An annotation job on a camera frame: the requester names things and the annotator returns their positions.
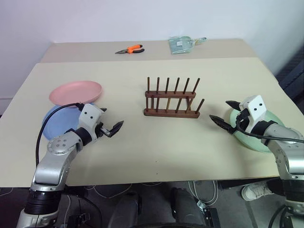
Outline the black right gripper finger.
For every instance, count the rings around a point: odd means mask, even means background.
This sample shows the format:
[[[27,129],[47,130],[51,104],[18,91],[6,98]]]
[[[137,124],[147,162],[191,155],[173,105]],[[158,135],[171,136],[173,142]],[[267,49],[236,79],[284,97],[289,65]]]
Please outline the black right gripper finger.
[[[209,117],[217,126],[226,130],[229,134],[233,134],[235,132],[235,128],[232,127],[230,124],[226,123],[224,119],[215,115],[209,115]]]
[[[241,111],[240,102],[230,100],[230,101],[226,101],[226,104],[228,104],[230,107],[232,107],[235,110]]]

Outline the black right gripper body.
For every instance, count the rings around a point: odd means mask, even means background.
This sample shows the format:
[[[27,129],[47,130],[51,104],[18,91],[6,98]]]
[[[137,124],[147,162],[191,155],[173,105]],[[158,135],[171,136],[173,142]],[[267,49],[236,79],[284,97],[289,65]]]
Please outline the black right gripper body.
[[[250,113],[247,108],[242,111],[237,111],[233,109],[233,111],[231,112],[231,126],[233,127],[234,131],[238,131],[238,127],[236,124],[236,122],[238,122],[241,132],[245,132],[249,125],[249,116]]]

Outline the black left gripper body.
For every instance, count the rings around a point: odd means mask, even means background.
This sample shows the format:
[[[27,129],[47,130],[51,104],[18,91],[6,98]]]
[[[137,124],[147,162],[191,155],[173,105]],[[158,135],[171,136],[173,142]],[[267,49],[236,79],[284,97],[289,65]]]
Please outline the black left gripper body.
[[[92,142],[95,143],[96,140],[100,137],[102,137],[105,133],[103,131],[103,126],[104,124],[102,122],[98,123],[93,131],[93,137],[92,137]]]

